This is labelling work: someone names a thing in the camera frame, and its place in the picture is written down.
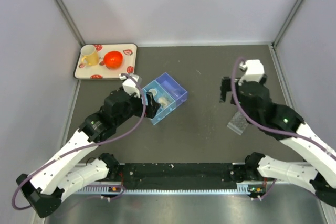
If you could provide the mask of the blue plastic organizer box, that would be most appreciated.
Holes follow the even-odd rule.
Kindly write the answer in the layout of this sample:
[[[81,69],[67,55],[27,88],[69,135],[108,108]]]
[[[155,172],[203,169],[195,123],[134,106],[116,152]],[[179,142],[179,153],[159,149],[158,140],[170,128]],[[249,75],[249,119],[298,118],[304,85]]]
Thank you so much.
[[[154,96],[156,102],[158,102],[159,97],[165,97],[169,100],[170,105],[165,109],[160,106],[156,116],[151,119],[153,125],[161,122],[166,116],[172,113],[177,107],[186,102],[188,97],[188,92],[175,80],[173,79],[167,72],[163,73],[152,82],[147,84],[143,91],[144,93],[148,92],[150,89],[157,89],[157,95]],[[174,89],[180,89],[181,96],[178,99],[173,97],[172,91]]]

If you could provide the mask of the clear test tube rack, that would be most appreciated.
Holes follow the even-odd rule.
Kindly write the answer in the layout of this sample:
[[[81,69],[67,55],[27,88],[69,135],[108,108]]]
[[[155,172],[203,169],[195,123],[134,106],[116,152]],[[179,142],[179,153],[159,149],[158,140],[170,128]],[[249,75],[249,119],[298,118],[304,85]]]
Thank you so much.
[[[248,127],[248,122],[245,117],[237,111],[231,120],[228,122],[227,127],[234,131],[238,135],[242,135],[245,129]]]

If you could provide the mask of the white plastic funnel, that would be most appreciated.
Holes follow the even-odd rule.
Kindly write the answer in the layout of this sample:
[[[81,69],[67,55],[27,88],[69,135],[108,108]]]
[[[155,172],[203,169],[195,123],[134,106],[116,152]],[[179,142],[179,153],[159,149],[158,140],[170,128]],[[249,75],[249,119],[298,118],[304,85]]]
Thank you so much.
[[[158,91],[157,91],[157,89],[152,88],[152,89],[149,90],[149,92],[152,93],[153,96],[156,96]]]

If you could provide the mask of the glass beaker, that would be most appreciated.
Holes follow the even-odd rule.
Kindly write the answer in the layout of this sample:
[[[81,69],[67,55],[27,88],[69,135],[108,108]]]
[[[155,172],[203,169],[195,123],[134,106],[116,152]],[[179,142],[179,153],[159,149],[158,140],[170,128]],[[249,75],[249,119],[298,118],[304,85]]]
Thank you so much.
[[[178,99],[181,96],[181,91],[180,89],[174,89],[172,91],[173,97],[175,97],[175,99]]]

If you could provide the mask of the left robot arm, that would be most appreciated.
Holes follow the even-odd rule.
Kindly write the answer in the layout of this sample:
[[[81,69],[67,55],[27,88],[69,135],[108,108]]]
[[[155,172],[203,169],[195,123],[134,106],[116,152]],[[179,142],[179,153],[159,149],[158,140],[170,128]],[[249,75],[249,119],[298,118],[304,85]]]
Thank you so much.
[[[93,165],[71,172],[77,163],[99,145],[108,142],[116,129],[133,116],[154,118],[160,108],[151,92],[128,94],[112,91],[100,109],[89,115],[71,139],[46,164],[31,174],[21,174],[16,182],[40,218],[53,214],[67,197],[96,180],[114,180],[118,162],[104,153]]]

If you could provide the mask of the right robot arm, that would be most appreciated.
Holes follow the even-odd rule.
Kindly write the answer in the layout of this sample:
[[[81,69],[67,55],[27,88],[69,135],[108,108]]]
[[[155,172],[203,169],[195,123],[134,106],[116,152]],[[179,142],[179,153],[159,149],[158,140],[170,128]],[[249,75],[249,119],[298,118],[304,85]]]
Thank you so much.
[[[220,101],[232,93],[234,104],[244,119],[263,133],[297,152],[308,167],[291,165],[266,154],[252,153],[245,160],[245,174],[282,180],[313,193],[320,201],[335,206],[335,150],[322,141],[294,109],[274,103],[269,89],[259,81],[222,77]]]

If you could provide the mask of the strawberry pattern tray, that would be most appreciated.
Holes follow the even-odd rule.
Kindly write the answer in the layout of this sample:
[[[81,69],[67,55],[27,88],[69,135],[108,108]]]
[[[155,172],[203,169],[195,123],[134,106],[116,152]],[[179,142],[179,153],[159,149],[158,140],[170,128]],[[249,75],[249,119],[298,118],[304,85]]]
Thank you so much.
[[[134,73],[136,44],[87,44],[80,49],[74,77],[77,79],[117,79]]]

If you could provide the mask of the orange bowl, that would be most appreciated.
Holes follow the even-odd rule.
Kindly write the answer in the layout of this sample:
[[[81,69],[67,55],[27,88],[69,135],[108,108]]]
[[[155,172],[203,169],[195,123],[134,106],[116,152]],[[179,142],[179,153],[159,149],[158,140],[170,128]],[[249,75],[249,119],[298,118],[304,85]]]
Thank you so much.
[[[103,62],[108,68],[117,69],[123,63],[123,55],[119,51],[110,51],[105,54]]]

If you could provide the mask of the yellow mug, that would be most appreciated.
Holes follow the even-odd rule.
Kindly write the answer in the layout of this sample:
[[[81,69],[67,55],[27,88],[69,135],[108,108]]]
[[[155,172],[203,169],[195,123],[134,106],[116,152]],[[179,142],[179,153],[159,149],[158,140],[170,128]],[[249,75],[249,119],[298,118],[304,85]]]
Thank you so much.
[[[80,50],[82,64],[95,66],[99,63],[99,56],[94,45],[85,45]]]

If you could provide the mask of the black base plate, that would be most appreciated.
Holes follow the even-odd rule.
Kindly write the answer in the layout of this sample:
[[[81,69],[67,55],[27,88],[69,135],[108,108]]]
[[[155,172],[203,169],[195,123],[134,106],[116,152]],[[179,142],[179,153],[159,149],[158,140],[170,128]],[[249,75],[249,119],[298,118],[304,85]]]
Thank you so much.
[[[126,163],[114,178],[101,182],[121,182],[127,190],[235,189],[237,183],[263,181],[256,171],[233,163]]]

